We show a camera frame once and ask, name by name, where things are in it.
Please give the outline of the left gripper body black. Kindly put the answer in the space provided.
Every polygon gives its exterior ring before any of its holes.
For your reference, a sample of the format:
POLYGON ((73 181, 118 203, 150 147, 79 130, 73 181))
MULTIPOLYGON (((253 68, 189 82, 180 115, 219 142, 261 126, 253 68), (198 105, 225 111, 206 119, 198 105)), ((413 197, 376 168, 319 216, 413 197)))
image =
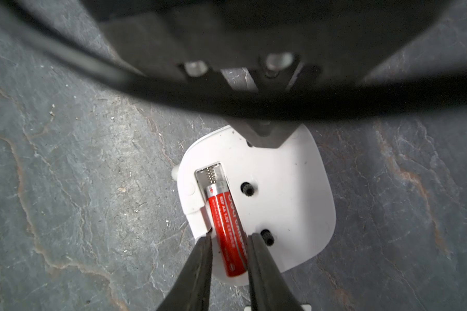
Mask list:
POLYGON ((84 1, 127 64, 183 82, 184 65, 262 71, 291 53, 317 84, 356 82, 436 22, 449 1, 84 1))

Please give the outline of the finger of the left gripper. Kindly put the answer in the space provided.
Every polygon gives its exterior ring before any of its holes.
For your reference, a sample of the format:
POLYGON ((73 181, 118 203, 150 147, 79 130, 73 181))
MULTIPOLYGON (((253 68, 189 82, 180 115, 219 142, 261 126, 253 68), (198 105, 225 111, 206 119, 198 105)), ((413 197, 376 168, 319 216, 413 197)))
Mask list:
POLYGON ((297 130, 300 123, 226 118, 225 121, 253 147, 277 149, 297 130))

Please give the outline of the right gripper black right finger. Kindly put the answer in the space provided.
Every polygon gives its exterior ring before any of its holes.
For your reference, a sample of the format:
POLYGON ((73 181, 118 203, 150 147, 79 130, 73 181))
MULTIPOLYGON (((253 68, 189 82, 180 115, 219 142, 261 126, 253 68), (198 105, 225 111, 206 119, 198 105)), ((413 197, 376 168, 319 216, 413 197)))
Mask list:
POLYGON ((248 237, 247 253, 251 309, 298 307, 300 303, 289 290, 260 234, 254 233, 248 237))

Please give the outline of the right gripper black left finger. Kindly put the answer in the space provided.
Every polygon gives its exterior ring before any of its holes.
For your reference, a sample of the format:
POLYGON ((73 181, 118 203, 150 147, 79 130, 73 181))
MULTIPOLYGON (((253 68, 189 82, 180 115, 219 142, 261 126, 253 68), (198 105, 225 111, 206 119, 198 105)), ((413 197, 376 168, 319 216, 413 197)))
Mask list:
POLYGON ((158 310, 208 310, 213 248, 209 235, 198 239, 171 291, 158 310))

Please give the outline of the red battery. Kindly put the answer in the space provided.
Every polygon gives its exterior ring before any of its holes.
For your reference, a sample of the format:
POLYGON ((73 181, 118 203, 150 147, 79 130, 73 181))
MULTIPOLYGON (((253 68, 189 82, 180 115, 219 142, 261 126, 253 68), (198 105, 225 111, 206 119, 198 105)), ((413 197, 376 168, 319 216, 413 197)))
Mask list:
POLYGON ((242 275, 248 270, 245 232, 227 182, 207 186, 206 194, 226 275, 242 275))

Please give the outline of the white alarm device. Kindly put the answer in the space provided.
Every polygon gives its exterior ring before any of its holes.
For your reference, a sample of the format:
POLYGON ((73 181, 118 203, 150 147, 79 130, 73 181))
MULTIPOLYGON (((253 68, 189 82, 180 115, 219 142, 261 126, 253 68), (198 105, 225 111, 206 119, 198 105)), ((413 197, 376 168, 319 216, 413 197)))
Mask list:
POLYGON ((246 234, 268 230, 281 272, 318 255, 336 225, 335 204, 316 142, 298 127, 277 149, 249 146, 232 127, 202 137, 173 168, 178 195, 195 238, 214 232, 206 169, 227 182, 246 234))

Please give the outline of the white battery cover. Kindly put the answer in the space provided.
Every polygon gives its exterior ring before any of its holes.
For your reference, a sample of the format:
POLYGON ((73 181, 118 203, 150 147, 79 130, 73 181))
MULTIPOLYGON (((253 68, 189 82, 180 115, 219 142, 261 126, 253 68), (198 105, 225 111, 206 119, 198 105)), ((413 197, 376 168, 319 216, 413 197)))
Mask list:
POLYGON ((300 304, 298 307, 296 306, 274 306, 270 308, 271 311, 312 311, 312 306, 310 304, 300 304))

